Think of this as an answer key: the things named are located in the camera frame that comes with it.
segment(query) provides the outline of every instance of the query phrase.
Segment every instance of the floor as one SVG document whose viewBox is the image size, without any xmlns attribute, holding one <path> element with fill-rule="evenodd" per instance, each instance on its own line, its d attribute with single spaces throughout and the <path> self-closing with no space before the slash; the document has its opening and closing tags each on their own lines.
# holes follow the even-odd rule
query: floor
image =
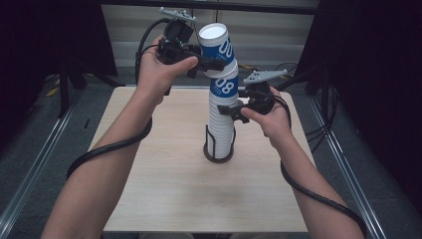
<svg viewBox="0 0 422 239">
<path fill-rule="evenodd" d="M 273 70 L 275 66 L 260 67 Z M 240 74 L 241 77 L 247 75 L 244 71 Z M 123 84 L 134 84 L 133 69 L 119 68 L 118 78 L 114 79 Z M 43 152 L 44 143 L 51 140 L 49 135 L 58 122 L 60 94 L 46 96 L 55 87 L 54 82 L 45 84 L 28 118 L 17 128 L 15 137 L 0 155 L 0 180 L 3 182 L 0 185 L 0 238 L 36 238 L 41 235 L 51 207 L 65 183 L 67 169 L 75 158 L 88 150 L 113 90 L 95 77 L 87 76 L 87 81 L 88 86 L 82 92 L 70 88 L 71 101 L 76 102 L 74 110 L 69 120 L 63 122 L 60 137 L 53 140 L 52 151 L 45 155 L 44 163 L 38 168 L 39 174 L 30 175 L 32 183 L 23 190 L 25 193 L 17 194 L 34 161 Z M 175 86 L 207 87 L 209 80 L 199 74 L 193 80 L 179 77 Z M 304 131 L 311 132 L 320 128 L 314 105 L 318 96 L 307 96 L 305 86 L 306 83 L 295 84 L 287 88 L 287 92 L 294 99 Z M 359 137 L 341 102 L 336 108 L 332 133 L 342 149 L 340 156 L 346 159 L 367 200 L 366 205 L 369 207 L 365 209 L 372 210 L 369 213 L 373 216 L 371 221 L 379 224 L 369 225 L 367 238 L 422 238 L 421 216 L 390 173 L 373 156 L 364 139 Z M 318 141 L 319 138 L 310 141 L 310 147 L 314 148 Z M 338 158 L 326 138 L 314 151 L 314 158 L 321 174 L 347 204 L 359 212 L 361 203 L 356 202 L 354 192 L 350 190 Z M 307 233 L 279 233 L 273 236 L 310 238 Z M 105 233 L 105 238 L 137 237 L 137 233 Z M 228 238 L 228 235 L 196 234 L 195 238 Z"/>
</svg>

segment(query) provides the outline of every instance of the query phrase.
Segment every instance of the gray carpet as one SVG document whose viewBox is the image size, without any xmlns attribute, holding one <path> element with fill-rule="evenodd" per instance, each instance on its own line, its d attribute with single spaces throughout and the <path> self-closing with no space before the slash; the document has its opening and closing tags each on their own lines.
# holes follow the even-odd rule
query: gray carpet
<svg viewBox="0 0 422 239">
<path fill-rule="evenodd" d="M 261 66 L 261 68 L 272 70 L 274 66 Z M 133 69 L 120 68 L 118 72 L 119 77 L 115 80 L 124 84 L 133 84 Z M 241 73 L 241 76 L 246 77 L 247 74 Z M 87 151 L 112 93 L 111 87 L 96 78 L 88 77 L 88 82 L 8 238 L 37 238 L 41 235 L 53 203 L 65 183 L 69 165 Z M 209 80 L 198 73 L 198 77 L 193 80 L 178 78 L 175 85 L 208 86 Z M 305 85 L 293 85 L 287 89 L 287 92 L 294 99 L 305 132 L 309 132 L 319 128 L 319 124 L 311 102 L 305 94 Z M 19 128 L 8 149 L 1 155 L 0 179 L 3 182 L 0 185 L 1 211 L 22 182 L 57 121 L 60 96 L 59 94 L 52 97 L 45 96 L 51 87 L 52 84 L 46 84 L 28 119 Z M 341 104 L 336 112 L 332 129 L 368 201 L 375 210 L 386 238 L 422 238 L 420 215 L 389 172 L 373 156 L 364 140 L 359 137 L 347 111 Z M 310 142 L 310 147 L 313 148 L 316 143 L 317 140 L 313 140 Z M 314 152 L 314 158 L 321 174 L 349 206 L 354 211 L 358 211 L 333 153 L 325 141 Z M 288 233 L 285 236 L 298 239 L 309 238 L 309 235 L 305 233 Z M 105 238 L 137 238 L 137 233 L 106 233 Z M 206 238 L 206 235 L 201 235 L 200 238 Z"/>
</svg>

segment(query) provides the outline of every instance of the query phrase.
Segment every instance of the gray wall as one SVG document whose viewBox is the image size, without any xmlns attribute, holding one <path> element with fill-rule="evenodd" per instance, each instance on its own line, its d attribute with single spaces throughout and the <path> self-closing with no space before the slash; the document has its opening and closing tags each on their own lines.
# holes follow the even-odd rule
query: gray wall
<svg viewBox="0 0 422 239">
<path fill-rule="evenodd" d="M 220 2 L 254 3 L 282 6 L 316 7 L 317 0 L 220 0 Z M 146 28 L 163 18 L 157 7 L 103 5 L 105 22 L 118 67 L 133 67 L 134 52 Z M 235 56 L 242 64 L 279 64 L 297 62 L 306 42 L 313 16 L 250 13 L 216 10 L 194 10 L 196 29 L 216 20 L 227 26 Z M 162 34 L 164 24 L 156 27 L 147 43 Z M 197 43 L 192 36 L 191 43 Z"/>
</svg>

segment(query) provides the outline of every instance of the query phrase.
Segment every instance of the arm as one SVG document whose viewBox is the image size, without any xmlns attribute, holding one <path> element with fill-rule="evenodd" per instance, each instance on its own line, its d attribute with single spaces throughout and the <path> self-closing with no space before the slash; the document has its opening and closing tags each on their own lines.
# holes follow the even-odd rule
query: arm
<svg viewBox="0 0 422 239">
<path fill-rule="evenodd" d="M 272 89 L 272 93 L 275 96 L 280 95 L 275 89 Z M 265 116 L 247 108 L 243 108 L 241 113 L 261 125 L 295 182 L 345 206 L 341 197 L 319 174 L 296 141 L 289 127 L 286 111 L 279 104 L 275 104 L 273 110 Z M 295 189 L 294 194 L 313 238 L 363 238 L 357 223 L 348 216 Z"/>
<path fill-rule="evenodd" d="M 173 79 L 198 61 L 189 58 L 166 66 L 155 55 L 156 49 L 149 49 L 142 56 L 133 96 L 94 148 L 139 134 Z M 100 238 L 124 189 L 138 146 L 135 143 L 81 165 L 62 189 L 42 238 Z"/>
</svg>

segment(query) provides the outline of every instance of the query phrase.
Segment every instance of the forearm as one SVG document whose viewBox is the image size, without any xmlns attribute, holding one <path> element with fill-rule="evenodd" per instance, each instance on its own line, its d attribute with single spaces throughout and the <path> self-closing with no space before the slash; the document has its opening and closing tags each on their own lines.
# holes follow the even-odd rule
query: forearm
<svg viewBox="0 0 422 239">
<path fill-rule="evenodd" d="M 156 103 L 135 93 L 94 146 L 101 147 L 139 134 Z M 139 143 L 93 158 L 69 178 L 55 204 L 43 237 L 100 238 L 124 189 Z"/>
<path fill-rule="evenodd" d="M 346 205 L 319 174 L 292 135 L 275 143 L 289 176 L 302 187 Z M 298 205 L 313 238 L 362 238 L 358 225 L 345 214 L 294 189 Z"/>
</svg>

